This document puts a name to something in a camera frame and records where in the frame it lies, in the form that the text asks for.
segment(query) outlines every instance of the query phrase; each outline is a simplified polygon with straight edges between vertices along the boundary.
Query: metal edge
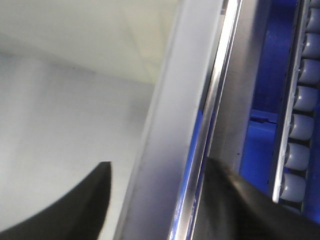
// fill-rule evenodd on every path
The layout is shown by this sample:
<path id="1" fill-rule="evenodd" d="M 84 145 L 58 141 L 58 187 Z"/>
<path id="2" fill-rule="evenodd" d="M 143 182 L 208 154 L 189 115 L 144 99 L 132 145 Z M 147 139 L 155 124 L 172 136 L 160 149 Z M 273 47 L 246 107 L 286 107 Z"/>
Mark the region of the metal edge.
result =
<path id="1" fill-rule="evenodd" d="M 204 159 L 205 147 L 207 139 L 211 137 L 209 133 L 210 122 L 212 118 L 214 118 L 214 128 L 241 2 L 242 0 L 229 0 L 227 3 L 222 32 L 213 65 L 211 82 L 203 109 L 203 119 L 198 134 L 198 141 L 195 146 L 191 168 L 189 172 L 185 173 L 187 174 L 187 181 L 182 182 L 182 185 L 186 185 L 186 190 L 183 193 L 182 200 L 178 200 L 176 204 L 175 216 L 173 217 L 171 231 L 168 236 L 169 240 L 185 240 L 188 235 L 190 216 L 192 215 L 197 186 L 199 184 L 198 179 Z"/>
<path id="2" fill-rule="evenodd" d="M 280 138 L 280 147 L 278 151 L 274 152 L 275 161 L 276 161 L 276 170 L 271 171 L 271 175 L 275 172 L 274 179 L 270 179 L 269 184 L 273 186 L 272 191 L 272 200 L 275 203 L 279 202 L 280 198 L 280 191 L 281 191 L 281 183 L 283 177 L 283 170 L 285 165 L 285 156 L 287 150 L 287 144 L 289 139 L 289 132 L 290 132 L 290 125 L 291 125 L 291 117 L 293 112 L 293 106 L 295 101 L 295 93 L 297 88 L 298 76 L 299 76 L 299 67 L 301 61 L 301 55 L 303 51 L 303 41 L 305 37 L 306 31 L 306 21 L 307 15 L 309 11 L 309 0 L 301 0 L 300 4 L 300 12 L 298 16 L 301 16 L 301 21 L 297 22 L 296 26 L 296 35 L 295 40 L 293 42 L 293 46 L 291 49 L 292 55 L 291 59 L 293 61 L 289 65 L 289 72 L 287 74 L 287 79 L 289 80 L 289 88 L 287 93 L 287 99 L 284 102 L 286 104 L 284 114 L 281 114 L 279 119 L 280 121 L 283 119 L 283 122 L 279 122 L 277 126 L 278 133 L 281 133 Z"/>
<path id="3" fill-rule="evenodd" d="M 200 99 L 212 70 L 222 1 L 180 1 L 116 240 L 164 240 L 168 236 Z"/>

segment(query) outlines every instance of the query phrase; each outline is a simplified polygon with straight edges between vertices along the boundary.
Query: white surface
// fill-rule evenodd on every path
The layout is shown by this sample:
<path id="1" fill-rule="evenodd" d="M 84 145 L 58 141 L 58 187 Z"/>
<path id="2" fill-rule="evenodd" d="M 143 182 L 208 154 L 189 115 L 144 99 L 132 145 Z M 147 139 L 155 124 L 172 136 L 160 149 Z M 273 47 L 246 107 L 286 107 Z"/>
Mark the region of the white surface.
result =
<path id="1" fill-rule="evenodd" d="M 0 52 L 155 83 L 178 0 L 1 0 Z"/>
<path id="2" fill-rule="evenodd" d="M 150 84 L 0 54 L 0 231 L 112 161 L 100 238 L 111 240 L 152 93 Z"/>

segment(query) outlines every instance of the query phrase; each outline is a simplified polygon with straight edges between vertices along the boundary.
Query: reflective metal bar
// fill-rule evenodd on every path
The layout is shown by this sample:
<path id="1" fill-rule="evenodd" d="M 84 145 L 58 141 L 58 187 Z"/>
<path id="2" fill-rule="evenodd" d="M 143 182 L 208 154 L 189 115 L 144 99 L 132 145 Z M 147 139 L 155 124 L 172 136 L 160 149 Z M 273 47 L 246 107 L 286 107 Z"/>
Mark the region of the reflective metal bar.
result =
<path id="1" fill-rule="evenodd" d="M 180 194 L 177 205 L 175 207 L 175 216 L 173 217 L 169 240 L 185 240 L 188 233 L 192 231 L 192 217 L 194 209 L 196 191 L 199 185 L 202 185 L 201 166 L 204 160 L 207 139 L 211 137 L 210 125 L 213 121 L 213 129 L 215 119 L 220 105 L 223 85 L 226 78 L 230 54 L 232 50 L 234 33 L 238 21 L 238 15 L 241 7 L 241 0 L 228 0 L 225 10 L 225 18 L 223 21 L 222 32 L 218 44 L 218 49 L 213 65 L 211 82 L 209 84 L 206 101 L 203 109 L 203 118 L 194 154 L 190 168 L 187 168 L 184 175 L 185 180 L 181 183 Z"/>

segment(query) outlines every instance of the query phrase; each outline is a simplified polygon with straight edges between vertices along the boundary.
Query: gray roller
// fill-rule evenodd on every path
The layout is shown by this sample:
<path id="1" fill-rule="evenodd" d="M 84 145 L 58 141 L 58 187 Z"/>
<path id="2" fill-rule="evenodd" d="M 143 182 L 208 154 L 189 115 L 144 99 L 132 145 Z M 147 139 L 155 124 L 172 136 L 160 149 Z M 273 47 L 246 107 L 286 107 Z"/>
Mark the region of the gray roller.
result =
<path id="1" fill-rule="evenodd" d="M 303 41 L 302 57 L 307 59 L 320 58 L 320 34 L 305 34 Z"/>
<path id="2" fill-rule="evenodd" d="M 318 90 L 308 86 L 298 86 L 295 93 L 293 109 L 311 112 L 318 102 Z"/>
<path id="3" fill-rule="evenodd" d="M 303 59 L 300 64 L 298 82 L 316 85 L 320 81 L 320 61 Z"/>
<path id="4" fill-rule="evenodd" d="M 285 153 L 284 166 L 289 169 L 304 171 L 307 169 L 310 149 L 304 145 L 288 143 Z"/>
<path id="5" fill-rule="evenodd" d="M 320 0 L 311 0 L 309 7 L 310 8 L 320 8 Z"/>
<path id="6" fill-rule="evenodd" d="M 312 136 L 315 121 L 306 115 L 293 114 L 290 125 L 290 138 L 307 141 Z"/>
<path id="7" fill-rule="evenodd" d="M 320 33 L 320 8 L 309 9 L 309 20 L 306 31 L 307 33 Z"/>
<path id="8" fill-rule="evenodd" d="M 300 176 L 284 173 L 281 183 L 280 198 L 299 203 L 305 197 L 306 180 Z"/>

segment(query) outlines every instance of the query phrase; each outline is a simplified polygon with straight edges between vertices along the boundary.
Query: blue panel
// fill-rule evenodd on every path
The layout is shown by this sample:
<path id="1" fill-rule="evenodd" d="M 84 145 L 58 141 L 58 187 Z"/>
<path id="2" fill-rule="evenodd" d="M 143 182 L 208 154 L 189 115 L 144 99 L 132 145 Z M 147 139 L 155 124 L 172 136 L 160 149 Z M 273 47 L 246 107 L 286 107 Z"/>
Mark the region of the blue panel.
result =
<path id="1" fill-rule="evenodd" d="M 255 110 L 279 112 L 289 62 L 296 4 L 297 0 L 274 0 L 271 6 L 257 73 L 252 106 Z"/>
<path id="2" fill-rule="evenodd" d="M 276 124 L 249 122 L 240 174 L 263 193 L 268 191 Z"/>

